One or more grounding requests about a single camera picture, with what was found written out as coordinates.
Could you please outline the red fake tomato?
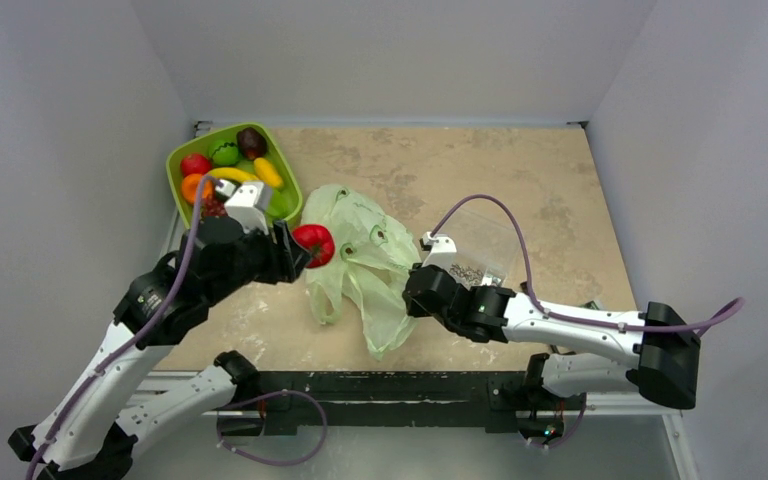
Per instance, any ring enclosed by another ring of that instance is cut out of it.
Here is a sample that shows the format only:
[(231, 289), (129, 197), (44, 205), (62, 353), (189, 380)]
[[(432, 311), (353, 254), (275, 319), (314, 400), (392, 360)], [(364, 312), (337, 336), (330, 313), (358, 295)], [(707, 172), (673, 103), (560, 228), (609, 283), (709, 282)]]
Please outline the red fake tomato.
[(292, 236), (312, 257), (309, 269), (327, 265), (333, 258), (336, 246), (330, 231), (323, 225), (305, 224), (298, 226)]

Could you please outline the pale green plastic bag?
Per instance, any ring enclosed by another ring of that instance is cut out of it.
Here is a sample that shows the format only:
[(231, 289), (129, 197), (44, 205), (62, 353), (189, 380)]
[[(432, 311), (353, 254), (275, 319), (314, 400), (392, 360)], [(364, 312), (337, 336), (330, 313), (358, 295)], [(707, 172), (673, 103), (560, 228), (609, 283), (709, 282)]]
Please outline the pale green plastic bag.
[(383, 359), (417, 324), (402, 298), (409, 270), (420, 262), (412, 233), (373, 199), (339, 184), (311, 192), (301, 220), (325, 227), (335, 244), (333, 258), (306, 273), (313, 318), (333, 324), (342, 318), (343, 301), (351, 301), (369, 354)]

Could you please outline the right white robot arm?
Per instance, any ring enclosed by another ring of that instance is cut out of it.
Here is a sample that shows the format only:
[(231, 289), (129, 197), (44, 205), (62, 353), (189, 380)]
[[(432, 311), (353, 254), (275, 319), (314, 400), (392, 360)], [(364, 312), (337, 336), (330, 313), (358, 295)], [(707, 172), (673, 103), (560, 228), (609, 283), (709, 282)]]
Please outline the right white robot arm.
[(536, 407), (584, 392), (633, 391), (660, 406), (696, 405), (700, 337), (669, 305), (611, 312), (547, 303), (485, 285), (466, 287), (434, 265), (412, 270), (402, 293), (407, 313), (433, 317), (476, 343), (525, 342), (571, 349), (524, 376), (521, 392)]

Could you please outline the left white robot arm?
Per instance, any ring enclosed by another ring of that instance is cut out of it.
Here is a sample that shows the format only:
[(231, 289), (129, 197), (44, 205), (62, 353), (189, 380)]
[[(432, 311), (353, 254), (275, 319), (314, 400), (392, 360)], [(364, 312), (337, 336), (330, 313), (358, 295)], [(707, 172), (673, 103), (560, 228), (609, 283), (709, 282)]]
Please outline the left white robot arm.
[(291, 283), (311, 263), (284, 221), (228, 216), (191, 225), (177, 251), (137, 277), (116, 306), (90, 363), (60, 404), (8, 443), (30, 479), (121, 479), (160, 438), (214, 409), (262, 408), (257, 368), (236, 351), (182, 386), (137, 406), (130, 399), (154, 367), (209, 311), (252, 283)]

